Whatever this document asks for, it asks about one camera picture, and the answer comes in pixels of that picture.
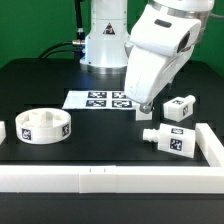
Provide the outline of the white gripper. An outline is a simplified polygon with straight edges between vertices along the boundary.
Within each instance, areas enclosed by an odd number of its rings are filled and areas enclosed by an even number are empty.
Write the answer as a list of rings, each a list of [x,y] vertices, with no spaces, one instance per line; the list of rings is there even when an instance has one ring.
[[[131,31],[125,94],[150,113],[150,103],[192,55],[201,22],[144,11]]]

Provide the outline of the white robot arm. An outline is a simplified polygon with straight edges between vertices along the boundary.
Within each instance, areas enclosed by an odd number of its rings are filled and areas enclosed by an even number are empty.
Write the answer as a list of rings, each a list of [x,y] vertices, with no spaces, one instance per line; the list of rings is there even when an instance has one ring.
[[[131,30],[128,0],[92,0],[91,31],[81,67],[98,74],[124,72],[124,92],[149,113],[201,40],[215,0],[149,0]]]

